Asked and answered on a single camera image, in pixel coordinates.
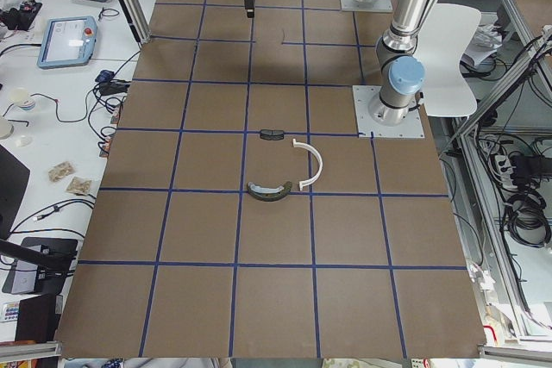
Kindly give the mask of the black brake pad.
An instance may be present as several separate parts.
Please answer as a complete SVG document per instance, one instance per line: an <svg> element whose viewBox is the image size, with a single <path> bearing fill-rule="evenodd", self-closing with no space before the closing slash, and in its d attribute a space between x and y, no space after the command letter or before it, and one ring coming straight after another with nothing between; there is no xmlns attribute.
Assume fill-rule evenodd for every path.
<svg viewBox="0 0 552 368"><path fill-rule="evenodd" d="M285 132L279 129L261 129L260 138L262 140L283 140Z"/></svg>

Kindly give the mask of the white chair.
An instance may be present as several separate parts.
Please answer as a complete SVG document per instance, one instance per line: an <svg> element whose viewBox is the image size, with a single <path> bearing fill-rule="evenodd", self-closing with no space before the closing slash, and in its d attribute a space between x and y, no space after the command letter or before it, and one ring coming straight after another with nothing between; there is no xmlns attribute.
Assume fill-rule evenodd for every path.
<svg viewBox="0 0 552 368"><path fill-rule="evenodd" d="M420 29L415 57L425 68L422 92L427 115L466 117L477 109L474 94L461 75L460 61L480 18L477 9L437 3Z"/></svg>

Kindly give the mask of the white curved plastic bracket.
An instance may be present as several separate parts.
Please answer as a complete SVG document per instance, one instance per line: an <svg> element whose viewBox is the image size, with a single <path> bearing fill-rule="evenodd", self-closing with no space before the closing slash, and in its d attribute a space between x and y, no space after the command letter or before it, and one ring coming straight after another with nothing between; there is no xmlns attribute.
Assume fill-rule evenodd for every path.
<svg viewBox="0 0 552 368"><path fill-rule="evenodd" d="M309 154L310 176L298 182L298 189L300 191L305 191L321 177L323 172L323 157L314 146L306 142L293 139L292 146L294 148L303 149Z"/></svg>

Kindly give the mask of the white paper cup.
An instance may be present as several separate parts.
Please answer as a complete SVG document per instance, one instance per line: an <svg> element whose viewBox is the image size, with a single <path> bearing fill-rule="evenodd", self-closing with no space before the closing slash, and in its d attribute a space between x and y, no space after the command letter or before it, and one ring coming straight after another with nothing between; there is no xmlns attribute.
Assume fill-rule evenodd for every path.
<svg viewBox="0 0 552 368"><path fill-rule="evenodd" d="M30 111L35 108L35 100L26 88L17 87L9 92L9 100L19 109Z"/></svg>

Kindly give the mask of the blue teach pendant near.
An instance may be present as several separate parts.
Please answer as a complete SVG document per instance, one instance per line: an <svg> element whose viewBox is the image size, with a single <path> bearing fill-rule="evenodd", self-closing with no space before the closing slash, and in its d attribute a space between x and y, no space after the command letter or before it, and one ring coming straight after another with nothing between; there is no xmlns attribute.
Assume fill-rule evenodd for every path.
<svg viewBox="0 0 552 368"><path fill-rule="evenodd" d="M50 19L37 66L53 69L86 65L94 52L96 39L97 23L92 16Z"/></svg>

